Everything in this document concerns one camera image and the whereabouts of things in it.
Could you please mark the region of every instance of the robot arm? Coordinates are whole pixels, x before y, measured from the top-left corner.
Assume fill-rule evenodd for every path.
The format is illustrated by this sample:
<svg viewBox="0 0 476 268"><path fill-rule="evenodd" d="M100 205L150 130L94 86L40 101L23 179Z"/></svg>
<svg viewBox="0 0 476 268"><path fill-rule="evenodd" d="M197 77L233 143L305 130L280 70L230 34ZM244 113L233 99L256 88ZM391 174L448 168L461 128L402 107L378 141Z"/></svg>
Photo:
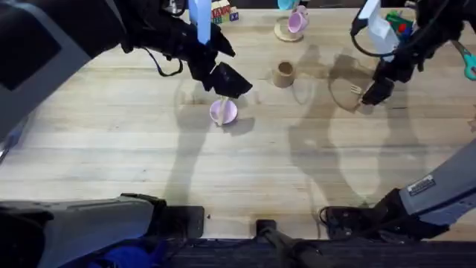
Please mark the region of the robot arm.
<svg viewBox="0 0 476 268"><path fill-rule="evenodd" d="M362 10L374 2L375 0L369 0ZM415 8L418 30L388 53L374 54L360 47L355 36L366 24L353 23L351 36L357 49L368 56L386 59L381 59L377 65L373 75L374 84L362 97L363 104L381 103L392 95L396 81L407 83L415 67L423 71L425 60L431 59L439 47L460 38L465 21L476 30L475 0L420 0Z"/></svg>
<svg viewBox="0 0 476 268"><path fill-rule="evenodd" d="M476 140L422 179L393 189L373 208L327 207L329 236L407 243L447 232L476 207Z"/></svg>
<svg viewBox="0 0 476 268"><path fill-rule="evenodd" d="M0 3L0 141L89 60L121 44L188 63L206 91L238 98L252 85L225 63L234 56L221 29L197 40L197 27L153 0L27 0Z"/></svg>

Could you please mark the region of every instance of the colorful toy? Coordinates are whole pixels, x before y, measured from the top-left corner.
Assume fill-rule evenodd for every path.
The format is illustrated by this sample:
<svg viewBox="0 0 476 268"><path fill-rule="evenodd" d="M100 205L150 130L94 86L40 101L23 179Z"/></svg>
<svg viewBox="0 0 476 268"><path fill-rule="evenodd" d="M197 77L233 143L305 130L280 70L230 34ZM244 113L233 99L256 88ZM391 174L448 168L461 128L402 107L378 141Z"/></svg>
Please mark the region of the colorful toy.
<svg viewBox="0 0 476 268"><path fill-rule="evenodd" d="M237 7L230 6L228 0L211 3L211 21L215 24L234 22L239 19Z"/></svg>
<svg viewBox="0 0 476 268"><path fill-rule="evenodd" d="M413 33L414 23L407 19L403 19L401 13L398 13L396 10L392 10L385 17L390 23L390 26L395 31L395 34L399 37L400 41L406 41L410 38Z"/></svg>

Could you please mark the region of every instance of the toy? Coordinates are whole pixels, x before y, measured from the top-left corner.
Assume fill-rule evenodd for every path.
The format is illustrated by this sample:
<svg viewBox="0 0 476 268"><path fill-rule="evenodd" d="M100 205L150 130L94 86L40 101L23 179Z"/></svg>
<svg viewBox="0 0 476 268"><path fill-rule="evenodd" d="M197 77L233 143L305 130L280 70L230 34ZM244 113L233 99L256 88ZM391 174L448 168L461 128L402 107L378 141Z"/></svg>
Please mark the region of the toy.
<svg viewBox="0 0 476 268"><path fill-rule="evenodd" d="M281 89L291 86L295 81L295 67L289 61L282 61L273 70L273 84Z"/></svg>
<svg viewBox="0 0 476 268"><path fill-rule="evenodd" d="M414 23L407 19L403 19L401 13L392 10L387 14L385 20L390 23L390 26L395 31L395 34L399 37L400 41L406 41L413 33Z"/></svg>
<svg viewBox="0 0 476 268"><path fill-rule="evenodd" d="M213 23L234 22L238 19L237 7L230 6L228 0L215 1L211 4L211 21Z"/></svg>
<svg viewBox="0 0 476 268"><path fill-rule="evenodd" d="M304 31L309 24L309 14L306 7L300 5L293 10L288 21L288 29L291 33Z"/></svg>
<svg viewBox="0 0 476 268"><path fill-rule="evenodd" d="M210 107L210 117L219 127L231 123L237 116L237 105L227 97L221 97Z"/></svg>

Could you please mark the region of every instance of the pink cup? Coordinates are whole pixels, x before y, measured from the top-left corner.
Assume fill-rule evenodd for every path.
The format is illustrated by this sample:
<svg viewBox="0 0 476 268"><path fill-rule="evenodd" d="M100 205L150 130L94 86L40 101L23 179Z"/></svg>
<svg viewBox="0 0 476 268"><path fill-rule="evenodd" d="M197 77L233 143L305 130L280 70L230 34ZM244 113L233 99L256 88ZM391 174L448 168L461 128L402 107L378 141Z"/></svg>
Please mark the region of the pink cup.
<svg viewBox="0 0 476 268"><path fill-rule="evenodd" d="M291 33L296 34L306 29L308 20L307 9L304 6L297 6L296 10L291 13L288 21L288 29Z"/></svg>

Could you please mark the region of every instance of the white object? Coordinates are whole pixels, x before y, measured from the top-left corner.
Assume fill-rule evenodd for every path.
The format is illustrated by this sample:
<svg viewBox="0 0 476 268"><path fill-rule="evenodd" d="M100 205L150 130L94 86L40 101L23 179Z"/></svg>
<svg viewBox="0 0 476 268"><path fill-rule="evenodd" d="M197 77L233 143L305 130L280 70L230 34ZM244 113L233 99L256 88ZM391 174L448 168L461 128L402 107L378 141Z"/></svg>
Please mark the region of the white object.
<svg viewBox="0 0 476 268"><path fill-rule="evenodd" d="M217 125L222 126L233 122L238 116L238 107L231 100L216 100L210 107L210 117Z"/></svg>
<svg viewBox="0 0 476 268"><path fill-rule="evenodd" d="M368 0L358 15L359 19L368 20L368 34L379 54L389 53L398 47L400 41L390 23L380 16L380 0ZM384 57L391 62L393 56Z"/></svg>

